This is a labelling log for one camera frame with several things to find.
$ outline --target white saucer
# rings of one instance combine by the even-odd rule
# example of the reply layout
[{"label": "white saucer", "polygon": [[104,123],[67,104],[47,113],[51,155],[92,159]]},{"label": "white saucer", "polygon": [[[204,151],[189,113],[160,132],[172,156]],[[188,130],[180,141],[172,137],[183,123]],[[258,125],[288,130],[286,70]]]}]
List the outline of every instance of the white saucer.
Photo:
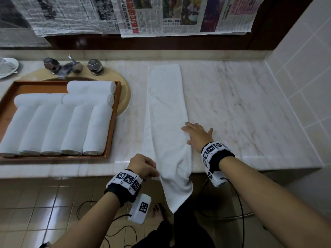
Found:
[{"label": "white saucer", "polygon": [[19,67],[19,61],[17,61],[15,58],[4,58],[7,62],[11,62],[14,64],[15,68],[12,69],[10,72],[5,74],[0,74],[0,79],[5,78],[7,76],[10,76],[13,73],[16,73],[17,68]]}]

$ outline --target foot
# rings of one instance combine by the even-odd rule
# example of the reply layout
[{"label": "foot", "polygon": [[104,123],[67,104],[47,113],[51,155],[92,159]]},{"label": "foot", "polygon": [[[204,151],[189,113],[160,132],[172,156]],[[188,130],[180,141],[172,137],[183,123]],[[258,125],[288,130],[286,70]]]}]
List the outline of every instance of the foot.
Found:
[{"label": "foot", "polygon": [[161,203],[158,203],[153,207],[153,218],[157,225],[160,225],[162,221],[167,220],[166,210]]}]

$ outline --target white cup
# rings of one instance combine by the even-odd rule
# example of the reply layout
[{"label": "white cup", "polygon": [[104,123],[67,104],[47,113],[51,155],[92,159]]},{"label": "white cup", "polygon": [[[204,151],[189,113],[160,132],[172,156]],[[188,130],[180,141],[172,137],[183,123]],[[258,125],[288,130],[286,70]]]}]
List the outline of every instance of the white cup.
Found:
[{"label": "white cup", "polygon": [[8,74],[15,69],[14,64],[6,61],[4,58],[0,58],[0,75]]}]

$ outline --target white towel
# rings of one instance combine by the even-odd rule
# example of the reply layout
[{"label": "white towel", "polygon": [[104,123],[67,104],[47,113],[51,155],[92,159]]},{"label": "white towel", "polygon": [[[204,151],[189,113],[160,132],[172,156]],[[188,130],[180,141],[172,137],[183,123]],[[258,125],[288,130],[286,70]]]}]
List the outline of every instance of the white towel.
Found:
[{"label": "white towel", "polygon": [[61,104],[65,93],[26,93],[17,95],[14,99],[16,107],[33,106],[38,107],[43,104]]},{"label": "white towel", "polygon": [[113,95],[95,93],[95,94],[66,94],[63,99],[63,104],[67,105],[81,105],[89,104],[96,106],[98,104],[106,104],[110,107],[114,104]]},{"label": "white towel", "polygon": [[84,155],[95,156],[104,153],[112,112],[113,109],[104,104],[93,107],[83,146]]},{"label": "white towel", "polygon": [[45,156],[61,155],[61,145],[67,133],[75,106],[59,104],[56,106],[48,124],[41,154]]},{"label": "white towel", "polygon": [[22,156],[39,156],[48,124],[55,110],[55,104],[40,105],[25,131],[19,154]]},{"label": "white towel", "polygon": [[81,155],[83,153],[83,145],[92,109],[93,107],[90,105],[78,105],[75,107],[61,146],[63,154]]},{"label": "white towel", "polygon": [[0,143],[0,156],[14,157],[19,154],[19,144],[36,109],[31,106],[17,108]]},{"label": "white towel", "polygon": [[71,81],[67,84],[68,93],[103,93],[115,94],[113,81]]},{"label": "white towel", "polygon": [[148,70],[144,154],[155,156],[169,209],[175,213],[193,190],[189,135],[181,127],[188,121],[179,65]]}]

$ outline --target faucet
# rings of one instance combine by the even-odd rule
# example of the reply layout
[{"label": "faucet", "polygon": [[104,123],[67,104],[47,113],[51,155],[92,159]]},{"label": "faucet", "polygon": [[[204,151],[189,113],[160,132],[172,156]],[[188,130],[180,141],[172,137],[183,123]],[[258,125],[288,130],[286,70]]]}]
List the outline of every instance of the faucet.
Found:
[{"label": "faucet", "polygon": [[59,79],[66,79],[70,73],[80,73],[83,70],[83,65],[80,62],[76,62],[71,55],[68,57],[72,62],[68,62],[59,70],[57,73]]}]

